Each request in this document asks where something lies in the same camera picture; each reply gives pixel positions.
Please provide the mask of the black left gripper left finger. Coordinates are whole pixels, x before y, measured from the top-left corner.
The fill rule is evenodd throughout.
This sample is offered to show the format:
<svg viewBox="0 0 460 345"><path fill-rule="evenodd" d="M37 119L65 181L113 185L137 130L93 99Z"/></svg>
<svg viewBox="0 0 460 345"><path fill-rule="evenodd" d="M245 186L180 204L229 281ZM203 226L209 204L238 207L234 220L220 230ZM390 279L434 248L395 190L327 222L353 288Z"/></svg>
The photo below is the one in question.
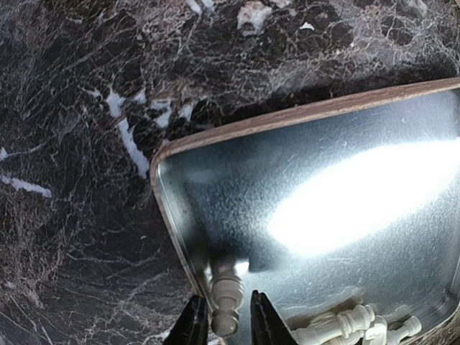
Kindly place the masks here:
<svg viewBox="0 0 460 345"><path fill-rule="evenodd" d="M208 305L206 299L193 295L175 325L163 341L164 345L204 345L208 341Z"/></svg>

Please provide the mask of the silver metal tray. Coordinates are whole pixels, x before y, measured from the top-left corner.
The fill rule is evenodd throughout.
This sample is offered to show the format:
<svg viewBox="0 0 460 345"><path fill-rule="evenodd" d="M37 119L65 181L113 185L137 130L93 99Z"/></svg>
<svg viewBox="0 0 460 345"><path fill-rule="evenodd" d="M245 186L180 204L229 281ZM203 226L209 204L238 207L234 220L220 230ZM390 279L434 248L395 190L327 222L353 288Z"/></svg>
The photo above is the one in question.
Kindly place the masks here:
<svg viewBox="0 0 460 345"><path fill-rule="evenodd" d="M459 79L319 101L176 139L150 181L194 290L215 266L265 293L291 331L370 305L411 344L459 312Z"/></svg>

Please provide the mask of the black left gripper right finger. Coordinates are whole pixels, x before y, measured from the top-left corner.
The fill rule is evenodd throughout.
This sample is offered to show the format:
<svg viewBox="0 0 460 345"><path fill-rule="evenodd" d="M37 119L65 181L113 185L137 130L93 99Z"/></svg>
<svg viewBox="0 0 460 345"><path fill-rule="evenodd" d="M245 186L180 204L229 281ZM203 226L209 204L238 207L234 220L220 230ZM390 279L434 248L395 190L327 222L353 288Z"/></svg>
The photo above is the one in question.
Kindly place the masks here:
<svg viewBox="0 0 460 345"><path fill-rule="evenodd" d="M252 345L297 345L265 293L252 291L250 312Z"/></svg>

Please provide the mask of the white pawn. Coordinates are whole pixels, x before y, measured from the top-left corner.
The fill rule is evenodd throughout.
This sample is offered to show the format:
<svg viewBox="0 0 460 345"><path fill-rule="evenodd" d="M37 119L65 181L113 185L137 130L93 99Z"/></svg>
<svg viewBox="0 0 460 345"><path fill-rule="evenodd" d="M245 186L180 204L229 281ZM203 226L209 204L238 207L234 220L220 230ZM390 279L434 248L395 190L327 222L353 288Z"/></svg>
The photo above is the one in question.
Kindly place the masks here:
<svg viewBox="0 0 460 345"><path fill-rule="evenodd" d="M215 266L211 280L212 331L221 338L233 336L239 327L238 310L244 302L244 285L234 264Z"/></svg>

